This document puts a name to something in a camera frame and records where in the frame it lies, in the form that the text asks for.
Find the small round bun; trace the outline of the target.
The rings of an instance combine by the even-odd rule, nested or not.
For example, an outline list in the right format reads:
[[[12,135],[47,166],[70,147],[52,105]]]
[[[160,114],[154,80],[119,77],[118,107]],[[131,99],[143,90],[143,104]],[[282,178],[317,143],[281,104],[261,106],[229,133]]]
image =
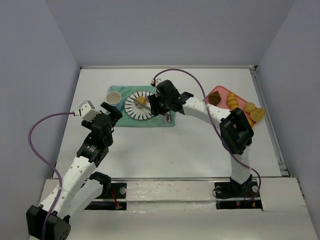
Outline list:
[[[137,101],[140,105],[146,105],[146,103],[147,103],[146,98],[143,97],[143,96],[138,96],[138,97],[136,98],[136,101]]]

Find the brown chocolate croissant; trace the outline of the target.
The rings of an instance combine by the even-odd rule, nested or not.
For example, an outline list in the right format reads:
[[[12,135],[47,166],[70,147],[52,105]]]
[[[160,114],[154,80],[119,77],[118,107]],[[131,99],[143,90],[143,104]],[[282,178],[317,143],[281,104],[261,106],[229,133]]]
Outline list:
[[[212,92],[210,95],[208,95],[207,100],[209,104],[217,106],[221,102],[220,93],[217,90]]]

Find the metal tongs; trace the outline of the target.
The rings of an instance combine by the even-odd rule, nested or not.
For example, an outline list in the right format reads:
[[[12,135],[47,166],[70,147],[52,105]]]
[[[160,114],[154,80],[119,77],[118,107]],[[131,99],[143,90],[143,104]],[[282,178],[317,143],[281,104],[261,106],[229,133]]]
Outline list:
[[[139,107],[151,111],[151,107],[142,103],[139,103],[136,99],[133,100],[134,104]]]

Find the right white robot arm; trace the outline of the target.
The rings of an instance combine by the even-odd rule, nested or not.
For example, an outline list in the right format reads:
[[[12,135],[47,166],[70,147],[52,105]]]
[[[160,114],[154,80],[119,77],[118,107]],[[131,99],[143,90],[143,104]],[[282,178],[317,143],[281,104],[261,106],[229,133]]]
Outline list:
[[[208,104],[189,92],[179,93],[170,80],[158,83],[156,93],[148,101],[154,116],[176,112],[212,124],[230,154],[231,180],[243,185],[252,177],[249,150],[254,131],[240,108],[228,110]]]

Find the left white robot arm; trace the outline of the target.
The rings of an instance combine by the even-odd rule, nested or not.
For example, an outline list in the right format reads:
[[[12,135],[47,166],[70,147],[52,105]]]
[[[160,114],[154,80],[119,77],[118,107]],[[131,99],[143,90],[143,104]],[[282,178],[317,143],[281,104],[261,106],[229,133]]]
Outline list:
[[[91,201],[111,188],[111,178],[97,171],[97,167],[113,144],[114,126],[122,113],[106,102],[98,111],[89,100],[79,106],[81,125],[89,134],[76,152],[75,158],[58,184],[39,205],[31,205],[26,212],[28,233],[38,240],[65,240],[71,232],[70,221]]]

